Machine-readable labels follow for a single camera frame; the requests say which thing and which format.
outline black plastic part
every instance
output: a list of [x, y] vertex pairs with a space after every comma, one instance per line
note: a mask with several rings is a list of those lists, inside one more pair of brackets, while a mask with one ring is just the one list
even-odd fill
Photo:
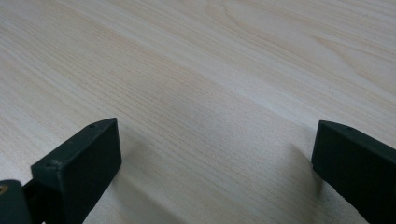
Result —
[[120, 165], [117, 119], [90, 124], [32, 165], [23, 188], [0, 182], [7, 190], [0, 190], [0, 224], [80, 224]]
[[370, 223], [396, 223], [396, 150], [342, 124], [321, 120], [313, 169]]

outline light wood surface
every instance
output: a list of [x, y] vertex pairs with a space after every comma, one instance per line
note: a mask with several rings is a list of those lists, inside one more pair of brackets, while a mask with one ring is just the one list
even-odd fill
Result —
[[0, 178], [117, 117], [85, 223], [366, 223], [312, 171], [320, 119], [396, 147], [396, 2], [0, 1]]

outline black object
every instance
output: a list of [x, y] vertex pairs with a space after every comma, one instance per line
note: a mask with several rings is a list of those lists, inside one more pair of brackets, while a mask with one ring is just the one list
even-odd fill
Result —
[[314, 170], [370, 223], [396, 223], [396, 150], [342, 124], [321, 120]]
[[90, 124], [32, 165], [25, 186], [0, 181], [0, 223], [80, 224], [120, 165], [117, 119]]

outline wooden table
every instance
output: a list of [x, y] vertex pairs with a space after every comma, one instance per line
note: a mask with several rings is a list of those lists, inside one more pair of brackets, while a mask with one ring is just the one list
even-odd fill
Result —
[[396, 147], [396, 2], [0, 1], [0, 177], [117, 117], [85, 223], [365, 223], [310, 163], [318, 121]]

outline table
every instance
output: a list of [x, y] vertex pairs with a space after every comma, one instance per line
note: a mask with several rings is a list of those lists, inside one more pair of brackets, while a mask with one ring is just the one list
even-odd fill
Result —
[[0, 2], [0, 177], [118, 118], [84, 223], [365, 223], [312, 171], [320, 119], [396, 147], [391, 0]]

